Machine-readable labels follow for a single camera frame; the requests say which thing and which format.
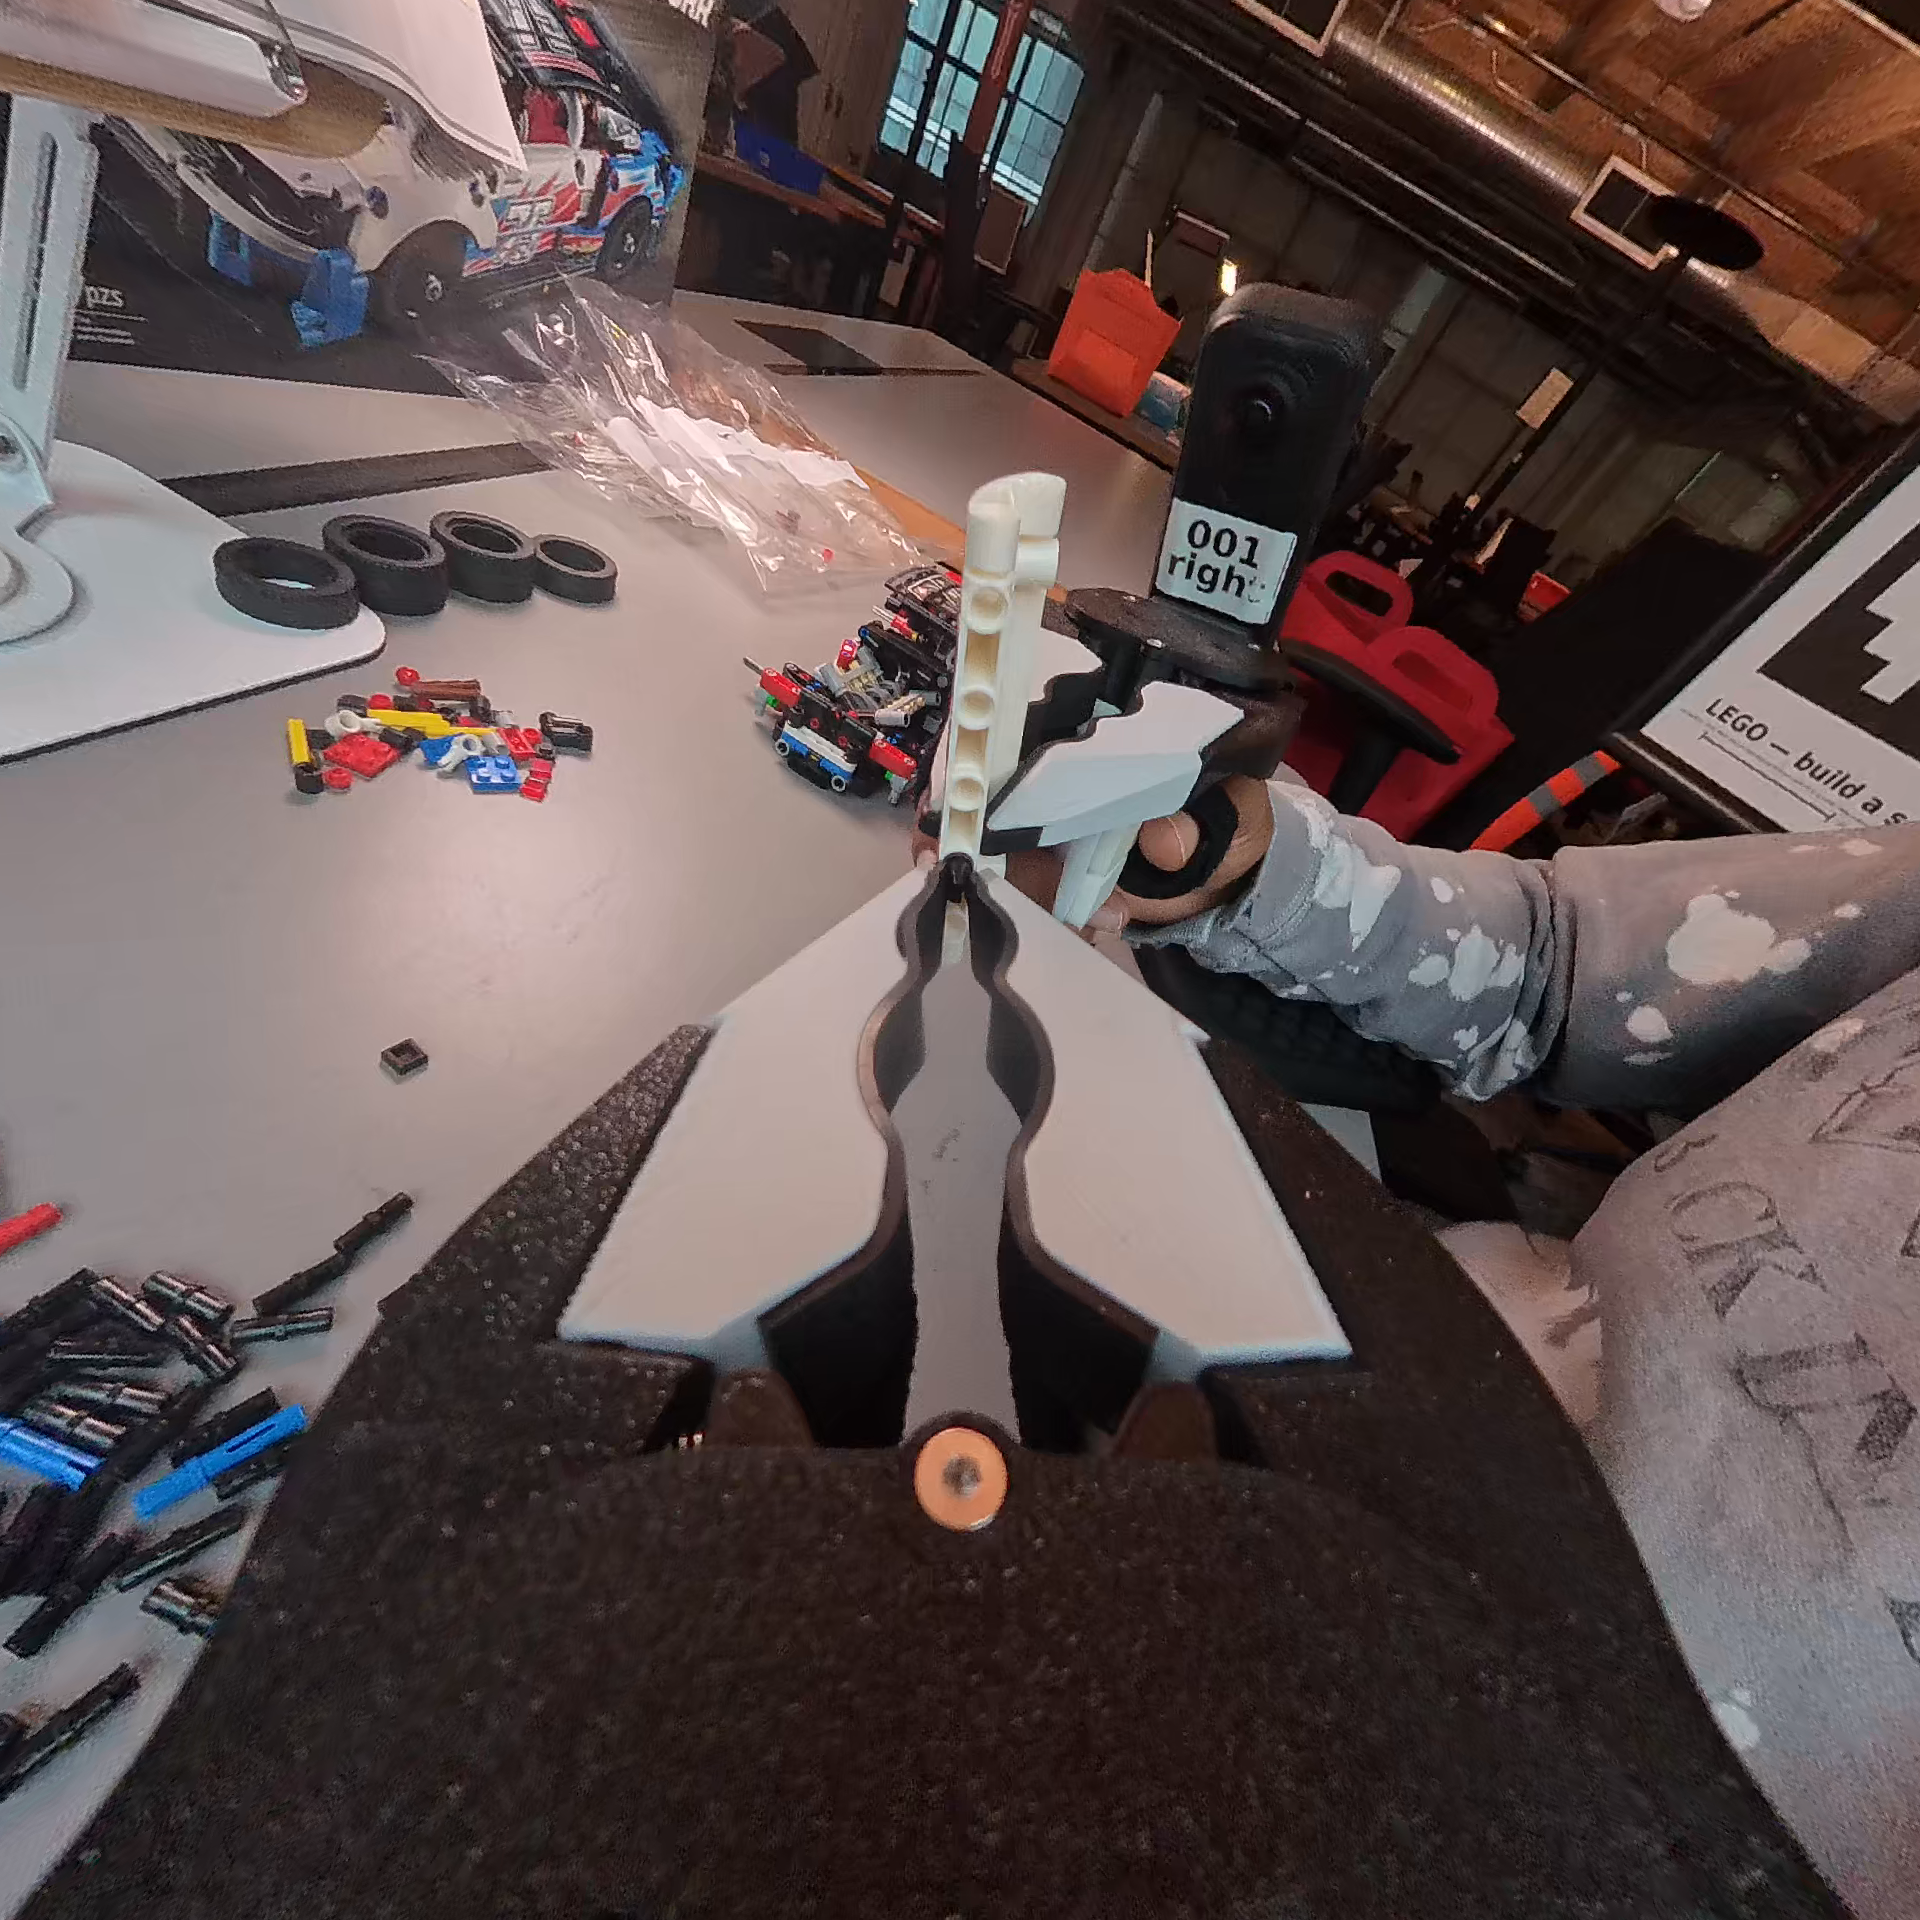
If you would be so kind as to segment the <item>white toy beam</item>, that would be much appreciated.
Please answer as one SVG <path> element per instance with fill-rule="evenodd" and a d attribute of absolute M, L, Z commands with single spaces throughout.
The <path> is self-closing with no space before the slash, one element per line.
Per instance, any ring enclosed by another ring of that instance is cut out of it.
<path fill-rule="evenodd" d="M 1043 609 L 1059 579 L 1066 481 L 1014 472 L 971 495 L 963 606 L 945 735 L 937 857 L 970 856 L 1004 879 L 1009 857 L 982 856 L 993 803 L 1021 760 Z"/>

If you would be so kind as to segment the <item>pile of toy connector pins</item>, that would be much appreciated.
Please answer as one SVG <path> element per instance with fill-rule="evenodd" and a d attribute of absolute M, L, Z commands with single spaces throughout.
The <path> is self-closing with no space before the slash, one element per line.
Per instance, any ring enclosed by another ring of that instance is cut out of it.
<path fill-rule="evenodd" d="M 393 1192 L 253 1295 L 80 1270 L 4 1310 L 4 1858 L 89 1800 L 224 1621 L 347 1290 L 414 1224 Z"/>

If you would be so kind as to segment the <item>pile of coloured toy pieces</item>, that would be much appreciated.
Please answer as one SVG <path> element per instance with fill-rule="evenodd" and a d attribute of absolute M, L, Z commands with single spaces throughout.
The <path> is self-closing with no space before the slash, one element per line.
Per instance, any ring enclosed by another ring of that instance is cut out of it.
<path fill-rule="evenodd" d="M 562 762 L 587 760 L 597 730 L 570 711 L 496 707 L 477 679 L 396 670 L 392 691 L 341 693 L 320 721 L 282 725 L 297 801 L 352 793 L 412 765 L 475 798 L 545 803 Z"/>

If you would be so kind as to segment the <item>red office chair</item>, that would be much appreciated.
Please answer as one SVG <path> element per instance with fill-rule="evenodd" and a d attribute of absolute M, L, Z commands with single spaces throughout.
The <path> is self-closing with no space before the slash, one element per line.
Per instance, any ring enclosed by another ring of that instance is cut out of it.
<path fill-rule="evenodd" d="M 1411 613 L 1405 579 L 1340 551 L 1305 567 L 1281 622 L 1304 696 L 1285 766 L 1402 842 L 1514 745 L 1494 674 Z"/>

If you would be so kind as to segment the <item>person's torso in grey sweatshirt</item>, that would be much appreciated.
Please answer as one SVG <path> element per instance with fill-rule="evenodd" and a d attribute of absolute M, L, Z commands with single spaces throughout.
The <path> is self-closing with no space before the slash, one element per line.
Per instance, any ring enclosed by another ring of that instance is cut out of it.
<path fill-rule="evenodd" d="M 1573 1240 L 1442 1245 L 1541 1367 L 1715 1720 L 1857 1917 L 1918 1917 L 1916 974 Z"/>

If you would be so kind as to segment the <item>white booklet stand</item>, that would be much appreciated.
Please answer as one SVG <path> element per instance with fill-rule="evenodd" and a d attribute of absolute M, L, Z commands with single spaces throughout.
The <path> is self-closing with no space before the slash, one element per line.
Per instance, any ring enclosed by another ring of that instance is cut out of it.
<path fill-rule="evenodd" d="M 227 606 L 224 520 L 105 451 L 58 437 L 99 151 L 94 115 L 13 97 L 2 248 L 2 755 L 53 753 L 372 661 L 362 606 L 285 632 Z"/>

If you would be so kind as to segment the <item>grey desk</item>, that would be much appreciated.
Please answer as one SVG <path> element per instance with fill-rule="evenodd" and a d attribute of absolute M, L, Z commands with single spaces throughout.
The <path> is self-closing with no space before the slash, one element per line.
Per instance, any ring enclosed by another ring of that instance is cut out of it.
<path fill-rule="evenodd" d="M 414 1224 L 347 1290 L 320 1406 L 378 1302 L 552 1136 L 905 871 L 905 808 L 782 769 L 742 667 L 827 655 L 874 590 L 758 592 L 720 542 L 570 472 L 499 472 L 522 449 L 458 399 L 82 365 L 61 429 L 157 478 L 220 478 L 236 523 L 299 541 L 337 503 L 293 499 L 293 469 L 341 493 L 504 446 L 483 478 L 342 506 L 486 513 L 619 575 L 608 609 L 458 601 L 374 665 L 4 769 L 4 1214 L 65 1214 L 4 1258 L 4 1309 L 85 1266 L 253 1295 L 412 1194 Z M 396 665 L 576 713 L 594 753 L 545 803 L 412 765 L 297 801 L 285 719 Z M 378 1063 L 397 1040 L 430 1057 L 404 1082 Z"/>

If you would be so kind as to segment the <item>person's right hand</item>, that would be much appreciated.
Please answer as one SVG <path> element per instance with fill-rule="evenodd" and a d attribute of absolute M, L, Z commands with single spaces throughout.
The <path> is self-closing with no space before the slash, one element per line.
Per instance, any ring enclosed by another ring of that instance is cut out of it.
<path fill-rule="evenodd" d="M 1169 898 L 1131 896 L 1117 887 L 1096 911 L 1091 921 L 1092 930 L 1126 934 L 1134 926 L 1145 930 L 1169 928 L 1194 921 L 1213 907 L 1232 906 L 1245 895 L 1274 845 L 1276 819 L 1268 783 L 1237 775 L 1213 792 L 1227 795 L 1237 814 L 1232 842 L 1213 873 L 1200 887 Z M 1137 851 L 1156 871 L 1177 873 L 1197 853 L 1200 839 L 1200 823 L 1184 810 L 1144 823 L 1137 837 Z"/>

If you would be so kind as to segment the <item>orange plastic bin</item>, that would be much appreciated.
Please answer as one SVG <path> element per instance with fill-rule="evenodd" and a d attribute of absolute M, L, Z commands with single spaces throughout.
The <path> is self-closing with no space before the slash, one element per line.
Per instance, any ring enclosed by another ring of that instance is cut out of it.
<path fill-rule="evenodd" d="M 1082 273 L 1046 375 L 1098 410 L 1130 417 L 1180 330 L 1180 315 L 1169 314 L 1134 273 Z"/>

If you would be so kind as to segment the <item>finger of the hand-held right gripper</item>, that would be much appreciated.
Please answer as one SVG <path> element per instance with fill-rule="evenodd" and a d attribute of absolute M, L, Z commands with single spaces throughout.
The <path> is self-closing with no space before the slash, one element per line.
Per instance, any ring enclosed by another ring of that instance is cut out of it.
<path fill-rule="evenodd" d="M 1013 667 L 1011 733 L 1017 753 L 1085 736 L 1106 698 L 1108 665 L 1077 635 L 1043 630 Z"/>
<path fill-rule="evenodd" d="M 1213 693 L 1150 683 L 1131 711 L 1028 755 L 988 813 L 982 851 L 1067 848 L 1182 810 L 1217 742 L 1244 710 Z"/>

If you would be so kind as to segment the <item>person's right forearm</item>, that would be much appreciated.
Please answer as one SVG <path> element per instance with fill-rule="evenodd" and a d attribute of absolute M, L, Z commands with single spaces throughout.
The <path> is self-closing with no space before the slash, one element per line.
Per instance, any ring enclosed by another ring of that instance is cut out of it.
<path fill-rule="evenodd" d="M 1323 1001 L 1469 1099 L 1700 1113 L 1916 971 L 1913 823 L 1522 859 L 1264 801 L 1253 879 L 1130 939 Z"/>

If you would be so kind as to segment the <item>partly built toy car model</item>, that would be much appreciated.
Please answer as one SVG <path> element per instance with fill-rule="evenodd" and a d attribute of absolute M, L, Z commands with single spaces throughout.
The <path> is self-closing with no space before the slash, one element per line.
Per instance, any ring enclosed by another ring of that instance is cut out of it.
<path fill-rule="evenodd" d="M 774 755 L 842 798 L 901 805 L 925 793 L 950 707 L 960 600 L 957 567 L 907 567 L 827 661 L 745 658 Z"/>

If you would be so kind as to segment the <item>metal ventilation duct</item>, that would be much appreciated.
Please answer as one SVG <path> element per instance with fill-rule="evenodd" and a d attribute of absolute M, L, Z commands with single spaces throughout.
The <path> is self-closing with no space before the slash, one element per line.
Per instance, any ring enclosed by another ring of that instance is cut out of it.
<path fill-rule="evenodd" d="M 1768 230 L 1752 199 L 1560 46 L 1533 45 L 1509 7 L 1348 5 L 1329 62 L 1628 271 L 1684 265 L 1716 289 L 1761 271 Z"/>

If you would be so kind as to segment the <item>paned window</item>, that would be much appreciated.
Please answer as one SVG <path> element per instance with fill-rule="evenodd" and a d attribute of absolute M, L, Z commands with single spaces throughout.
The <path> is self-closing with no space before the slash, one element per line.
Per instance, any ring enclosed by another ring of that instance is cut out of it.
<path fill-rule="evenodd" d="M 878 151 L 945 176 L 970 129 L 1000 35 L 1000 5 L 914 3 L 905 15 Z M 1025 24 L 1005 87 L 982 142 L 981 176 L 1037 209 L 1085 83 L 1062 15 L 1036 7 Z"/>

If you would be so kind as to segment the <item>instruction booklet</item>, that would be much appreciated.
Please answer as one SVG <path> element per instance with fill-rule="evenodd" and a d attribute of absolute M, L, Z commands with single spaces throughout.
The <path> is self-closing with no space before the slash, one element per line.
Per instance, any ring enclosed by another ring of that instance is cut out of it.
<path fill-rule="evenodd" d="M 467 160 L 516 163 L 489 32 L 452 3 L 4 3 L 4 93 L 307 159 L 392 111 Z"/>

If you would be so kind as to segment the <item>black framed marker sign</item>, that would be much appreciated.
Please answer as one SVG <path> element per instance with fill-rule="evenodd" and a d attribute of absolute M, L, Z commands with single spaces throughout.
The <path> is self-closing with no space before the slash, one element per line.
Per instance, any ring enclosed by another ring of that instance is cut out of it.
<path fill-rule="evenodd" d="M 1916 429 L 1788 542 L 1603 749 L 1736 833 L 1916 821 Z"/>

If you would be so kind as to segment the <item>clear plastic bags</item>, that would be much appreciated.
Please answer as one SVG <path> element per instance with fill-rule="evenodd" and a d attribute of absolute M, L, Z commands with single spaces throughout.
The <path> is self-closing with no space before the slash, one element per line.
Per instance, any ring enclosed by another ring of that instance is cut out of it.
<path fill-rule="evenodd" d="M 765 594 L 890 579 L 925 559 L 769 375 L 668 306 L 570 279 L 448 320 L 416 350 L 539 463 L 720 542 Z"/>

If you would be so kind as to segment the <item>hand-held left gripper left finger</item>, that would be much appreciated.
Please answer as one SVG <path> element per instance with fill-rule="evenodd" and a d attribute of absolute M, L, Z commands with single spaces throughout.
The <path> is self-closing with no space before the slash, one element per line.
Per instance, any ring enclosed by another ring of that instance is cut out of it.
<path fill-rule="evenodd" d="M 859 1043 L 905 976 L 909 871 L 731 999 L 646 1152 L 561 1337 L 765 1361 L 762 1318 L 861 1249 L 890 1168 Z"/>

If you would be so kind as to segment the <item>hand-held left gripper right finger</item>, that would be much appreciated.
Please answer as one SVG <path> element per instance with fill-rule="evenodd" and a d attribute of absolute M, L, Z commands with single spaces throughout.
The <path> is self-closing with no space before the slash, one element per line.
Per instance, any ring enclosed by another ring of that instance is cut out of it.
<path fill-rule="evenodd" d="M 1020 1120 L 1000 1235 L 1013 1354 L 1049 1374 L 1348 1358 L 1200 1030 L 1005 881 L 978 886 L 977 949 Z"/>

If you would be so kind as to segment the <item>toy car set box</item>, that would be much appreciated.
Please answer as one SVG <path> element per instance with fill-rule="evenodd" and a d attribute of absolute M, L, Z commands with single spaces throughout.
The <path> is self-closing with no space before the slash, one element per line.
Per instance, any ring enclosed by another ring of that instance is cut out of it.
<path fill-rule="evenodd" d="M 332 160 L 105 120 L 73 359 L 430 393 L 412 349 L 467 306 L 668 299 L 730 7 L 477 7 L 516 163 L 397 111 Z"/>

